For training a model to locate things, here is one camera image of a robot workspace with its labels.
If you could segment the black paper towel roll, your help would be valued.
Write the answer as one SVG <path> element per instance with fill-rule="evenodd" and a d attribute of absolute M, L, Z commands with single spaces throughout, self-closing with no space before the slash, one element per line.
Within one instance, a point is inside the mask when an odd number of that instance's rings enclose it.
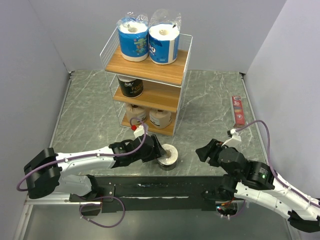
<path fill-rule="evenodd" d="M 134 77 L 117 75 L 122 94 L 127 98 L 136 98 L 143 93 L 143 80 Z"/>
<path fill-rule="evenodd" d="M 162 170 L 173 170 L 178 161 L 178 150 L 171 144 L 163 144 L 161 146 L 165 154 L 157 159 L 157 163 Z"/>

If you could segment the brown paper roll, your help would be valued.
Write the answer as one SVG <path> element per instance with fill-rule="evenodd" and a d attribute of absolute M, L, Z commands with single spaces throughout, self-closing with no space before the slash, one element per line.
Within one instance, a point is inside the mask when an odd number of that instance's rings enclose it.
<path fill-rule="evenodd" d="M 171 124 L 172 113 L 170 111 L 152 108 L 149 111 L 149 119 L 157 129 L 164 129 Z"/>
<path fill-rule="evenodd" d="M 138 120 L 132 118 L 138 118 L 143 122 L 147 119 L 147 111 L 145 108 L 130 103 L 125 104 L 125 115 L 131 126 L 140 124 Z"/>

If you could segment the brown paper roll front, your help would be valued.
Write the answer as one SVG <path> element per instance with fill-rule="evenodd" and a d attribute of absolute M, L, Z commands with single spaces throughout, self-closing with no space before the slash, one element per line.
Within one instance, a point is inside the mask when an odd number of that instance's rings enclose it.
<path fill-rule="evenodd" d="M 147 119 L 147 111 L 145 108 L 130 103 L 125 104 L 125 115 L 131 126 L 140 124 L 138 120 L 132 118 L 138 118 L 143 122 Z"/>

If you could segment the blue paper towel roll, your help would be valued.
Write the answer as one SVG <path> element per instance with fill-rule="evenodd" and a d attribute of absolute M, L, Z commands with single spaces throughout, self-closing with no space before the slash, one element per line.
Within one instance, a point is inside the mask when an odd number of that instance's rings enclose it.
<path fill-rule="evenodd" d="M 122 57 L 130 62 L 141 62 L 148 57 L 148 16 L 128 12 L 116 24 Z"/>
<path fill-rule="evenodd" d="M 179 12 L 158 9 L 149 21 L 149 57 L 158 65 L 173 63 L 178 56 L 182 16 Z"/>

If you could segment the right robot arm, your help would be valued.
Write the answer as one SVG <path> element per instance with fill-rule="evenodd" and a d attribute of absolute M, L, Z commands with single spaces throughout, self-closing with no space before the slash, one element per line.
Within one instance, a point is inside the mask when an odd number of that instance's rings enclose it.
<path fill-rule="evenodd" d="M 319 232 L 320 200 L 297 190 L 280 175 L 274 176 L 269 165 L 248 160 L 216 139 L 195 152 L 201 162 L 226 172 L 219 186 L 206 191 L 214 201 L 243 199 L 274 211 L 302 232 Z"/>

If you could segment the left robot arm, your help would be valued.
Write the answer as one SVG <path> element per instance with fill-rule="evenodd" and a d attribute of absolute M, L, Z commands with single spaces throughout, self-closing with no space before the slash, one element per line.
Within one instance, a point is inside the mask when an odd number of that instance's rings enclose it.
<path fill-rule="evenodd" d="M 84 152 L 56 153 L 52 147 L 45 148 L 24 166 L 28 197 L 40 199 L 52 193 L 67 193 L 94 201 L 100 188 L 95 177 L 85 175 L 85 171 L 127 167 L 136 161 L 145 163 L 165 154 L 154 134 Z"/>

